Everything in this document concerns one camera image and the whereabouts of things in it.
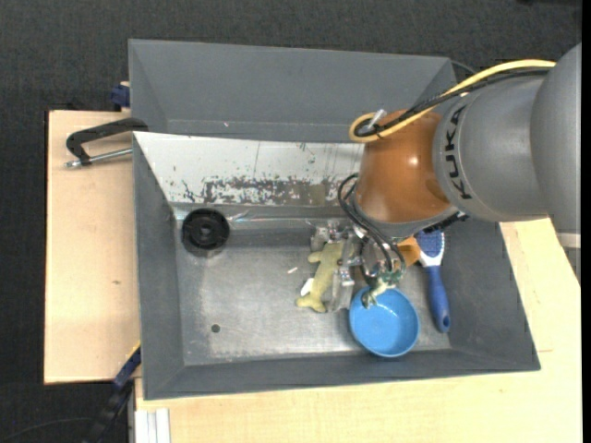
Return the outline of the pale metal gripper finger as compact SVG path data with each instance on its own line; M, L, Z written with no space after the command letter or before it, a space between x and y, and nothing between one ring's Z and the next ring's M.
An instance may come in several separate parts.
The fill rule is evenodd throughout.
M328 220L315 226L310 237L310 250L322 251L326 245L344 245L344 228L340 221Z
M356 282L348 267L339 267L332 275L332 292L329 311L337 312L350 307Z

